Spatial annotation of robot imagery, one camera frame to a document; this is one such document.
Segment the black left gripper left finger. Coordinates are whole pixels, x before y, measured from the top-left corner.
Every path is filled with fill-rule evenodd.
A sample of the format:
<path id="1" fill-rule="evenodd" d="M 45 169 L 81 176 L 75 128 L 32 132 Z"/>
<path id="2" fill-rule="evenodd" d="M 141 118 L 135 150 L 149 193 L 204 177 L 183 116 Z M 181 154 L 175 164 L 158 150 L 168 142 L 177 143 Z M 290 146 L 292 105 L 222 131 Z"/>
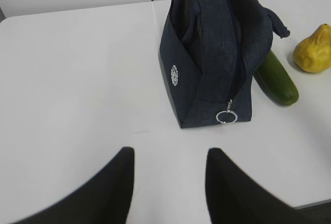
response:
<path id="1" fill-rule="evenodd" d="M 88 182 L 17 223 L 126 223 L 134 188 L 135 154 L 123 147 Z"/>

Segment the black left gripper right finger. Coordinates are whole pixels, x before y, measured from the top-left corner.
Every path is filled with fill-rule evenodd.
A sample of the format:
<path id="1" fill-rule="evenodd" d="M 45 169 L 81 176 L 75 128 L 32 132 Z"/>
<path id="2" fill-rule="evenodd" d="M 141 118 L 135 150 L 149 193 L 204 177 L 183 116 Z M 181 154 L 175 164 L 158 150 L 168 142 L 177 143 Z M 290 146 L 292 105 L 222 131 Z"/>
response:
<path id="1" fill-rule="evenodd" d="M 295 209 L 251 179 L 219 148 L 207 154 L 205 195 L 212 223 L 330 223 L 330 203 Z"/>

